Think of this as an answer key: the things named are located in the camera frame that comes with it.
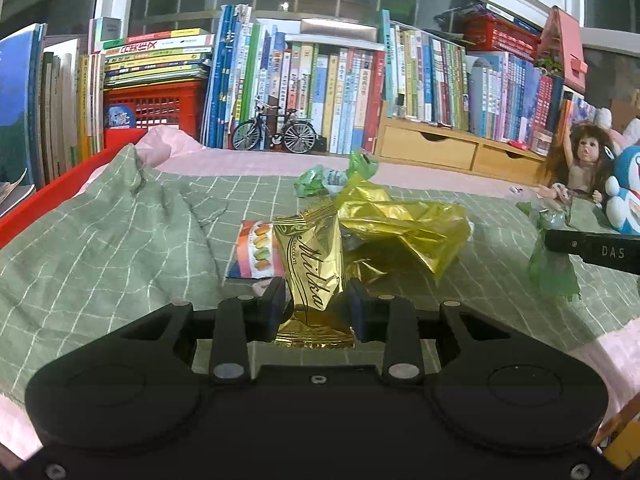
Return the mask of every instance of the doll hair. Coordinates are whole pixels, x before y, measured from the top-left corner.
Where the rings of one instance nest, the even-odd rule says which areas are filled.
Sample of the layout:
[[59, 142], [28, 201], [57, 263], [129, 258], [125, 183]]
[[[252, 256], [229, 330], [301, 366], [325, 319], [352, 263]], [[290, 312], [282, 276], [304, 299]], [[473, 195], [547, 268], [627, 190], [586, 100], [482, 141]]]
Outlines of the doll hair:
[[[605, 182], [613, 172], [613, 161], [609, 158], [605, 150], [605, 148], [608, 148], [610, 150], [609, 153], [613, 153], [613, 146], [609, 139], [609, 134], [600, 126], [585, 121], [574, 124], [571, 128], [570, 135], [574, 160], [578, 160], [578, 144], [582, 139], [593, 137], [593, 139], [598, 141], [600, 153], [595, 163], [596, 168], [590, 192], [598, 190], [604, 195]], [[561, 182], [562, 184], [567, 183], [569, 180], [569, 167], [566, 164], [562, 142], [554, 142], [551, 145], [549, 154], [541, 165], [537, 176], [539, 181], [545, 182], [547, 186], [551, 186], [555, 182]]]

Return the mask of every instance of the wooden drawer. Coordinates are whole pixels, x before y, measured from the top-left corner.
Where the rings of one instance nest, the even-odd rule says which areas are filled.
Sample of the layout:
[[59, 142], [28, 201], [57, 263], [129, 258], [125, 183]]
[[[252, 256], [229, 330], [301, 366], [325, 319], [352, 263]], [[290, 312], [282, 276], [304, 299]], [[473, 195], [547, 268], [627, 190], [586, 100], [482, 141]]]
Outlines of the wooden drawer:
[[470, 170], [476, 146], [467, 140], [388, 126], [380, 155]]
[[536, 184], [536, 171], [540, 164], [525, 155], [512, 153], [493, 146], [479, 146], [473, 172], [532, 186]]

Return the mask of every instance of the toy bicycle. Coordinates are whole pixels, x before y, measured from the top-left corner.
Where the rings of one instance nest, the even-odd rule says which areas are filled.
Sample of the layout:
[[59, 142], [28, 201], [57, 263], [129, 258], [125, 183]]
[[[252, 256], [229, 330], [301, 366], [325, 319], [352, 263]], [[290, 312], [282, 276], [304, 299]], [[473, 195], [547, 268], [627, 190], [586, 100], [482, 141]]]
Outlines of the toy bicycle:
[[[276, 113], [266, 113], [267, 108], [275, 108]], [[286, 108], [283, 114], [277, 113], [280, 107], [269, 106], [260, 102], [255, 106], [255, 117], [241, 122], [235, 127], [231, 142], [236, 150], [252, 150], [260, 141], [260, 136], [271, 139], [275, 146], [284, 144], [284, 147], [292, 153], [306, 153], [313, 149], [318, 140], [318, 134], [311, 122], [295, 117], [295, 108]], [[284, 123], [279, 132], [275, 134], [267, 125], [268, 117], [284, 117]]]

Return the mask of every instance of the drawer handle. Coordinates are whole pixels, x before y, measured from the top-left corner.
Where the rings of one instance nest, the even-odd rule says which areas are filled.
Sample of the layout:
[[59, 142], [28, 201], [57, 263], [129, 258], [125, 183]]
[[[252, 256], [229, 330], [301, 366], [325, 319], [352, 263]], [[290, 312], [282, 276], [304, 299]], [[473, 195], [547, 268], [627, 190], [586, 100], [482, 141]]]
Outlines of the drawer handle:
[[445, 137], [444, 135], [427, 134], [425, 132], [420, 132], [420, 134], [429, 142], [442, 142], [443, 140], [447, 139], [447, 137]]

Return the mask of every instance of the green checkered blanket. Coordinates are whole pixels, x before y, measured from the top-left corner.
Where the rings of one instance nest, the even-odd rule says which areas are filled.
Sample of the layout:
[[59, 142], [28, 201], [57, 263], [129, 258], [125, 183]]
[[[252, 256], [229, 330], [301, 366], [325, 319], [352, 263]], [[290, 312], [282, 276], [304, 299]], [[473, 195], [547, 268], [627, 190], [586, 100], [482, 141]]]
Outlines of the green checkered blanket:
[[[87, 191], [60, 205], [0, 251], [0, 392], [22, 403], [28, 379], [57, 356], [144, 316], [171, 300], [212, 308], [250, 284], [224, 280], [243, 219], [268, 220], [305, 207], [294, 178], [192, 177], [143, 168], [127, 146]], [[475, 224], [473, 239], [436, 286], [416, 263], [379, 280], [417, 308], [458, 298], [562, 350], [620, 329], [640, 315], [634, 276], [574, 259], [582, 297], [545, 301], [529, 282], [537, 232], [514, 203], [471, 194], [391, 187], [396, 198], [457, 202]], [[207, 343], [198, 355], [206, 358]], [[254, 344], [261, 363], [380, 362], [382, 347], [283, 349]], [[428, 369], [438, 367], [424, 344]], [[196, 359], [196, 369], [202, 366]]]

